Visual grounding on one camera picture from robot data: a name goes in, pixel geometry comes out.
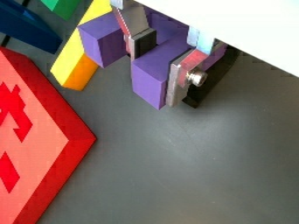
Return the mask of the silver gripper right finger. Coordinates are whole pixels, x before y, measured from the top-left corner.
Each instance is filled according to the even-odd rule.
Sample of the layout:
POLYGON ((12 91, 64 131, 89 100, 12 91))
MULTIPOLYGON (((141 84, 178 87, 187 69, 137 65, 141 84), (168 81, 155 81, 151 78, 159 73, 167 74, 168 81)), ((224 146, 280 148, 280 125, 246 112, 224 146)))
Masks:
POLYGON ((207 73, 202 70, 204 60, 220 48, 220 41, 191 27, 187 35, 188 50, 171 64, 167 86, 166 104, 178 105, 186 97, 190 85, 199 87, 207 80, 207 73))

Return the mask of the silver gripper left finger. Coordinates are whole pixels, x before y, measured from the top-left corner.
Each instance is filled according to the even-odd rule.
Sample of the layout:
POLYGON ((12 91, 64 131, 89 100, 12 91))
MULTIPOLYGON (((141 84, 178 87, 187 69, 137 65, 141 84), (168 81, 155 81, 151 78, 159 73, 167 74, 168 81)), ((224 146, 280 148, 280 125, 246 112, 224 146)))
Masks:
POLYGON ((144 6, 135 0, 109 0, 116 21, 124 33, 131 60, 156 47, 156 30, 150 27, 144 6))

